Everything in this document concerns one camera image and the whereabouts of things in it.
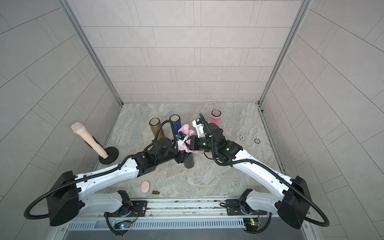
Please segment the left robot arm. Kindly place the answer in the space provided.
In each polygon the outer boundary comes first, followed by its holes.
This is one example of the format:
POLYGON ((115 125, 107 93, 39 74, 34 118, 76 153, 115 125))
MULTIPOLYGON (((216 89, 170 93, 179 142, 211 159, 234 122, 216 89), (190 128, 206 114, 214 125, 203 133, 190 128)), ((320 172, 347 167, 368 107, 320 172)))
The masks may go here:
POLYGON ((90 196, 113 184, 138 178, 153 172, 158 165, 175 160, 178 164, 185 159, 187 140, 176 142, 168 138, 154 140, 149 150, 126 156, 121 163, 90 173, 75 176, 72 171, 63 173, 47 193, 27 206, 24 217, 27 220, 48 218, 51 226, 59 226, 74 219, 90 207, 90 196))

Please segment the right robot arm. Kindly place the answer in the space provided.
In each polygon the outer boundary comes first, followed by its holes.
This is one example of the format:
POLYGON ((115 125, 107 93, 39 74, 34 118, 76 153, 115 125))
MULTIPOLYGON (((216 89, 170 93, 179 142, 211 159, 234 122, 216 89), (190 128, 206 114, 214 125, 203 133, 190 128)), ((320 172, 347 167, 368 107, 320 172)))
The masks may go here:
POLYGON ((204 123, 201 118, 193 121, 197 134, 189 137, 189 149, 212 153, 212 159, 222 167, 234 167, 262 184, 271 192, 263 197, 254 190, 245 190, 239 202, 241 210, 265 211, 277 214, 289 226, 300 229, 307 221, 321 227, 328 227, 330 221, 325 213, 312 201, 308 185, 297 176, 291 178, 263 164, 239 144, 226 140, 223 131, 216 124, 204 123))

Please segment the blue thermos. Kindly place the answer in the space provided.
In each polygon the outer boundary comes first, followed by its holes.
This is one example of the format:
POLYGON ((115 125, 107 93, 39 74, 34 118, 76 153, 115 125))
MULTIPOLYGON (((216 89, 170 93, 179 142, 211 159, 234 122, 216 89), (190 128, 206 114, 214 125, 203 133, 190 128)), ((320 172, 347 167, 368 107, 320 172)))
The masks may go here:
POLYGON ((173 114, 170 116, 169 120, 173 124, 175 135, 177 135, 179 133, 180 128, 182 127, 180 116, 177 114, 173 114))

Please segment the pink thermos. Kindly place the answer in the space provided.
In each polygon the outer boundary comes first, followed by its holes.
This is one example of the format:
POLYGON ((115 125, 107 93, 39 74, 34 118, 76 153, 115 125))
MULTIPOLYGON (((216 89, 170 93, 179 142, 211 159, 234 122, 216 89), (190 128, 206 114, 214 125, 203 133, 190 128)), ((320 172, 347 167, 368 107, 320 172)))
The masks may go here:
POLYGON ((210 123, 216 124, 220 127, 222 118, 222 112, 218 109, 214 109, 211 111, 210 123))

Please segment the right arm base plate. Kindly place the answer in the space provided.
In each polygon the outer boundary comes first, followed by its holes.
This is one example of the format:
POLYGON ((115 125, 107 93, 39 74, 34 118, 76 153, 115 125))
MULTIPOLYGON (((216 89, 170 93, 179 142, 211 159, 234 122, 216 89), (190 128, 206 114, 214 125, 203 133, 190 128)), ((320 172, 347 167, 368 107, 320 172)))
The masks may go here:
POLYGON ((251 211, 250 213, 244 212, 240 207, 240 201, 237 199, 227 199, 220 203, 222 208, 227 210, 228 216, 267 216, 266 211, 251 211))

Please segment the black thermos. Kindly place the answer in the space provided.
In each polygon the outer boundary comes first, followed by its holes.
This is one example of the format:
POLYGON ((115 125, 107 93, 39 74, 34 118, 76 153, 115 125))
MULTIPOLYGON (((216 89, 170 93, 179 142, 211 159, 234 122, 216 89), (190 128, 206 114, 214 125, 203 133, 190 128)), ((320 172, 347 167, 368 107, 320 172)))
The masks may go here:
POLYGON ((194 161, 194 154, 193 153, 186 153, 185 161, 184 161, 184 167, 187 169, 193 168, 195 165, 194 161))

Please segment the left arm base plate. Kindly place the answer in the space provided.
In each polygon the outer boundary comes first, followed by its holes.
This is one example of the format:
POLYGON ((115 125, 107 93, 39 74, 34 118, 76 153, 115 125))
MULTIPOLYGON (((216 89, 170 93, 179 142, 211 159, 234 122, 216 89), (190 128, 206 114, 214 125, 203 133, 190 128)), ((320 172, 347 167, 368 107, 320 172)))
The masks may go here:
POLYGON ((125 217, 144 217, 146 213, 148 202, 147 201, 129 201, 115 212, 105 212, 104 217, 109 218, 125 218, 125 217))

